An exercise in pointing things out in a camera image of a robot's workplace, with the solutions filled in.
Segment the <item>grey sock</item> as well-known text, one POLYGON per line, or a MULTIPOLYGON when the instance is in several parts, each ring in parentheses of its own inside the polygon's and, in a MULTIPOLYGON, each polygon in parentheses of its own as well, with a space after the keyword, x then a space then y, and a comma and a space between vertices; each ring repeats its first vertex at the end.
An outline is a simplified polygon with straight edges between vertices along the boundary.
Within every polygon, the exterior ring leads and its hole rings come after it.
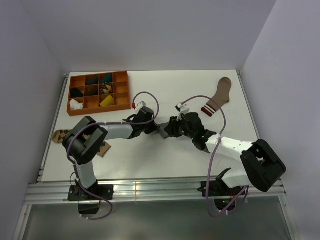
POLYGON ((158 133, 161 135, 163 139, 167 139, 171 137, 172 128, 169 122, 161 123, 158 125, 158 133))

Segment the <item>white sock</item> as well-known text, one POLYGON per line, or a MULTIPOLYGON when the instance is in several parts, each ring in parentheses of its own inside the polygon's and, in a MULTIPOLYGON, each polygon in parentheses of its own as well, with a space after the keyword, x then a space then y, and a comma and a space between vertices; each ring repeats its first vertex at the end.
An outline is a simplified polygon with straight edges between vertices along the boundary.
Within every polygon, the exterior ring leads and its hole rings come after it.
POLYGON ((70 106, 70 109, 71 109, 72 111, 75 111, 75 110, 81 110, 81 109, 83 109, 84 104, 81 103, 81 102, 78 102, 78 101, 75 100, 75 99, 71 99, 71 100, 69 101, 69 106, 70 106))

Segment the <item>black sock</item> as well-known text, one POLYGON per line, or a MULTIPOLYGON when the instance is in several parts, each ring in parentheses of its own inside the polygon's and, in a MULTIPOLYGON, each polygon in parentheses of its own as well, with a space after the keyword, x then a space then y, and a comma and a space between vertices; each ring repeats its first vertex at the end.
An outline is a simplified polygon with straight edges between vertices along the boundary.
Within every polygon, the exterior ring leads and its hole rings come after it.
POLYGON ((70 90, 70 98, 82 98, 84 97, 84 94, 78 89, 78 88, 72 88, 70 90))

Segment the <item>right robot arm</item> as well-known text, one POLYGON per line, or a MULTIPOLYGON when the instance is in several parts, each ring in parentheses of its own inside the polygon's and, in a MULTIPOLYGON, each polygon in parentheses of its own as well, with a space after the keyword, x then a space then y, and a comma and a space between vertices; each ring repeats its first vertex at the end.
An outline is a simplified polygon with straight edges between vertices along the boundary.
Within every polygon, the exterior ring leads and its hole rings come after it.
POLYGON ((202 152, 223 155, 241 163, 241 169, 227 167, 215 178, 215 188, 222 195, 248 185, 268 192, 287 171, 283 161, 265 140, 250 142, 222 136, 205 129, 195 112, 171 117, 161 128, 161 135, 164 139, 185 136, 202 152))

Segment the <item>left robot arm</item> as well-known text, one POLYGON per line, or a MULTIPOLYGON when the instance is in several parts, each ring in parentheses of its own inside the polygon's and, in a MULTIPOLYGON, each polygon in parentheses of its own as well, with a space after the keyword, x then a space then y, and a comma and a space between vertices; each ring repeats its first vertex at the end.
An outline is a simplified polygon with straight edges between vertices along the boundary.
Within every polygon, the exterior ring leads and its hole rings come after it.
POLYGON ((157 130, 154 111, 146 106, 123 122, 97 122, 84 117, 63 139, 67 158, 72 162, 79 185, 79 194, 86 200, 98 195, 100 189, 94 173, 93 159, 106 140, 137 138, 141 133, 151 134, 157 130))

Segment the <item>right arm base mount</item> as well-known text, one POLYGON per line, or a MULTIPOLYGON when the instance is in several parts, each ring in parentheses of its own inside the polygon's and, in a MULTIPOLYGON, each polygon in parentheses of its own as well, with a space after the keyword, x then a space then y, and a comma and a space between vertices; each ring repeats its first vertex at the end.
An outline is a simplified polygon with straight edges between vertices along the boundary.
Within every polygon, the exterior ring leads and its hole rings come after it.
POLYGON ((229 196, 229 198, 225 199, 215 199, 214 204, 216 208, 222 211, 240 191, 243 189, 241 186, 237 186, 234 188, 229 188, 223 181, 222 177, 229 171, 231 168, 225 169, 222 173, 220 173, 215 180, 211 180, 209 182, 209 197, 223 197, 229 196))

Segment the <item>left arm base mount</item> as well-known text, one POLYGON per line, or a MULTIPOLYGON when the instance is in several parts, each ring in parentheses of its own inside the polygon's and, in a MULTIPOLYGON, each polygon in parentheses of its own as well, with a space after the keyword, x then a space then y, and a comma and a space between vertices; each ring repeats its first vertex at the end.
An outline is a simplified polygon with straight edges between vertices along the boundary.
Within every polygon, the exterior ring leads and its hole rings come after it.
POLYGON ((78 183, 69 188, 68 202, 78 202, 78 212, 83 216, 91 216, 98 213, 103 199, 112 200, 114 186, 112 184, 96 184, 87 191, 83 190, 78 183))

